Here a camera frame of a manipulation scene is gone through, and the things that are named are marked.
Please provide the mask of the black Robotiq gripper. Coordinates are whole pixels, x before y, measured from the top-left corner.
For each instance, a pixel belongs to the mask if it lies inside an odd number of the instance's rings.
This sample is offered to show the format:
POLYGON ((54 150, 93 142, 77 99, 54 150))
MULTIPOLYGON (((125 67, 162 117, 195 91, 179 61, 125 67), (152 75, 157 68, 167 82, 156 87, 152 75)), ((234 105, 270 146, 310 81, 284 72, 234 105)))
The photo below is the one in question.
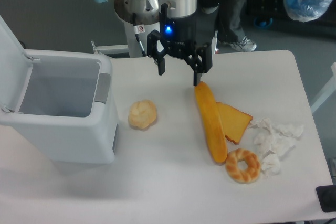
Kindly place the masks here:
POLYGON ((147 36, 147 55, 157 64, 158 74, 165 73, 165 55, 183 59, 193 70, 193 86, 201 81, 201 76, 213 66, 212 46, 205 43, 200 47, 195 46, 196 40, 196 14, 185 17, 169 17, 168 3, 161 5, 159 13, 160 32, 151 31, 147 36), (158 51, 157 43, 163 46, 158 51))

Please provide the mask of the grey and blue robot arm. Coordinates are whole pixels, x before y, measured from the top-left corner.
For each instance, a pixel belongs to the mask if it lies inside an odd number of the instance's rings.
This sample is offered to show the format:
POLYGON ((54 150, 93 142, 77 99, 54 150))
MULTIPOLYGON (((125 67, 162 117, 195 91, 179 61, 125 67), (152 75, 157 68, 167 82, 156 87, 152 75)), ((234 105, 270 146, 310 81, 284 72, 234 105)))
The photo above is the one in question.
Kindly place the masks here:
POLYGON ((113 2, 124 23, 130 57, 150 57, 165 73, 166 55, 184 60, 194 72, 193 85, 212 67, 214 49, 196 42, 197 0, 96 0, 113 2))

